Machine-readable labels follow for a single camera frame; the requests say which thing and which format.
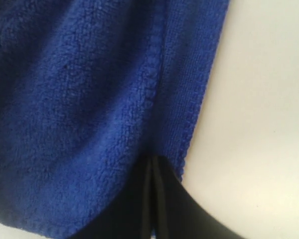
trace white background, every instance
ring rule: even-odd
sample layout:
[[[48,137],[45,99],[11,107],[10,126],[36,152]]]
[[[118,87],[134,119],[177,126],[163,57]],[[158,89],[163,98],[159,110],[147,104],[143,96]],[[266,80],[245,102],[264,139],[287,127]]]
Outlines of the white background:
[[[183,183],[246,239],[299,239],[299,0],[231,1]]]

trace blue fleece fabric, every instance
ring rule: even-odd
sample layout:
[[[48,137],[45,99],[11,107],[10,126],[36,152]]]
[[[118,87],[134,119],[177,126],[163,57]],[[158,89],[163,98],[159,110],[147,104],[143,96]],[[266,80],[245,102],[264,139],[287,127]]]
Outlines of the blue fleece fabric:
[[[0,222],[65,238],[141,153],[177,174],[228,0],[0,0]]]

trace blue towel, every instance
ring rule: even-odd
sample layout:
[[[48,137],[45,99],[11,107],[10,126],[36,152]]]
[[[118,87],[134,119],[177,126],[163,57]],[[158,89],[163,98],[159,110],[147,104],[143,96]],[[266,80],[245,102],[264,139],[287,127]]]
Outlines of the blue towel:
[[[228,0],[0,0],[0,223],[72,235],[142,153],[178,177]]]

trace black object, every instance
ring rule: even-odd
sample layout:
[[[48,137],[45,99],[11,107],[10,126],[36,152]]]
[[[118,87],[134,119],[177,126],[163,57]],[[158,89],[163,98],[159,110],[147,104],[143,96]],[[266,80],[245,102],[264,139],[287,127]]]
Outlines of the black object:
[[[186,192],[168,160],[142,157],[115,200],[70,239],[242,239]]]

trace fabric texture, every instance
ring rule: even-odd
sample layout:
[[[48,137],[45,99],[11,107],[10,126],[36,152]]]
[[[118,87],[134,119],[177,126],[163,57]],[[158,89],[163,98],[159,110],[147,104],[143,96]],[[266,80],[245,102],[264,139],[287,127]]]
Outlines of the fabric texture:
[[[0,223],[65,238],[139,154],[178,177],[228,0],[0,0]]]

